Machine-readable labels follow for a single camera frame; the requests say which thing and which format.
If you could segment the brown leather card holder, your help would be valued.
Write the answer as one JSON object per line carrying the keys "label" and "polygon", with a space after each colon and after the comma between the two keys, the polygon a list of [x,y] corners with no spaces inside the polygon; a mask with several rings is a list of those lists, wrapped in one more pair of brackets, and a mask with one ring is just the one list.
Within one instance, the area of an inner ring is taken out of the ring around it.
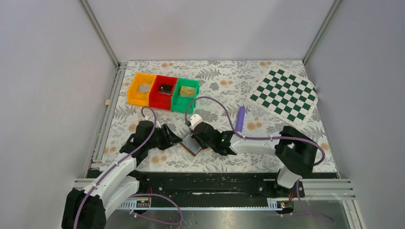
{"label": "brown leather card holder", "polygon": [[182,142],[180,142],[180,145],[187,151],[189,152],[192,156],[198,155],[199,152],[202,151],[201,146],[198,144],[198,142],[192,138],[192,133],[189,132],[183,139]]}

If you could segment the black credit card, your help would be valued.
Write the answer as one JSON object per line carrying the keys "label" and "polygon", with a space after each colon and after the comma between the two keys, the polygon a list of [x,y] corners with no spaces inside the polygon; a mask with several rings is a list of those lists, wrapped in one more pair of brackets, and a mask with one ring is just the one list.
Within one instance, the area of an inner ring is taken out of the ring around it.
{"label": "black credit card", "polygon": [[173,90],[173,86],[169,84],[161,84],[159,87],[158,92],[160,94],[171,95]]}

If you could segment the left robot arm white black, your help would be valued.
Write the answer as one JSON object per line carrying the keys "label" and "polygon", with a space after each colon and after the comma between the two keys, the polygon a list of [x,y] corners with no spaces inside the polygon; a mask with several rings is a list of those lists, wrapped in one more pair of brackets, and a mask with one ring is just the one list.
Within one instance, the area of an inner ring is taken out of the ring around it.
{"label": "left robot arm white black", "polygon": [[103,229],[109,216],[128,197],[143,196],[148,184],[143,174],[130,176],[151,149],[165,150],[182,139],[166,124],[143,120],[121,147],[115,161],[91,184],[72,189],[62,218],[63,229]]}

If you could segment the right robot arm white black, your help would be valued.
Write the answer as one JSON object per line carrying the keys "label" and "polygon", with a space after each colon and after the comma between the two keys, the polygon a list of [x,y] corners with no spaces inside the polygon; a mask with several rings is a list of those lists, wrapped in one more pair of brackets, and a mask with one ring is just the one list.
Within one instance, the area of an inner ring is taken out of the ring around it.
{"label": "right robot arm white black", "polygon": [[291,126],[264,140],[262,137],[247,137],[234,131],[218,131],[206,122],[190,125],[192,138],[201,148],[227,156],[239,153],[275,155],[283,167],[278,171],[274,183],[275,193],[285,197],[296,182],[311,174],[315,166],[318,148],[314,141]]}

